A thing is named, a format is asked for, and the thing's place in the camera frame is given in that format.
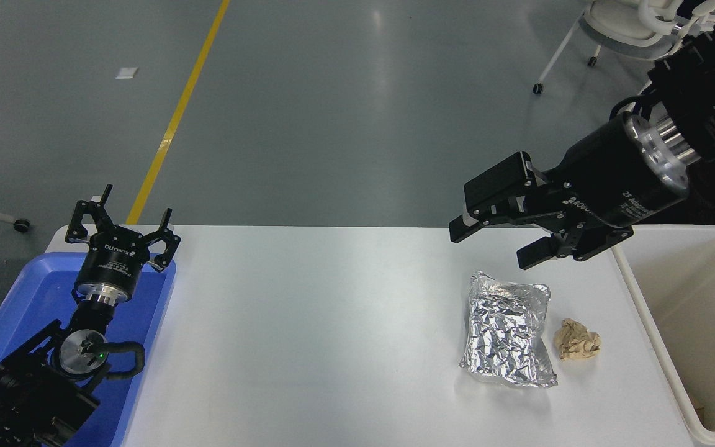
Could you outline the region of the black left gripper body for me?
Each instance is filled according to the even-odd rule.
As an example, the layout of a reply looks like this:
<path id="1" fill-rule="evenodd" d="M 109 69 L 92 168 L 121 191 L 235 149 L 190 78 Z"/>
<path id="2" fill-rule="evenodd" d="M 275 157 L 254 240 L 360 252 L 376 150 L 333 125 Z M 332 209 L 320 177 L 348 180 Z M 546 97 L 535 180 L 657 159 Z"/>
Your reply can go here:
<path id="1" fill-rule="evenodd" d="M 87 292 L 102 284 L 121 292 L 136 291 L 143 266 L 150 259 L 150 250 L 142 237 L 141 233 L 120 226 L 94 234 L 76 278 L 76 290 Z"/>

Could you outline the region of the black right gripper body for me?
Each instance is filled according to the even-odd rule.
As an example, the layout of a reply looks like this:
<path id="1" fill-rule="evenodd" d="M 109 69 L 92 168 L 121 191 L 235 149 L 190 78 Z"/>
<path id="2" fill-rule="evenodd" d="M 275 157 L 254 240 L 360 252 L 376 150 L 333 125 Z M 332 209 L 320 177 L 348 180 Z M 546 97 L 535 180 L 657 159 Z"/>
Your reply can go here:
<path id="1" fill-rule="evenodd" d="M 574 258 L 591 258 L 632 235 L 631 226 L 686 199 L 686 162 L 643 118 L 615 118 L 572 145 L 548 182 L 587 213 Z"/>

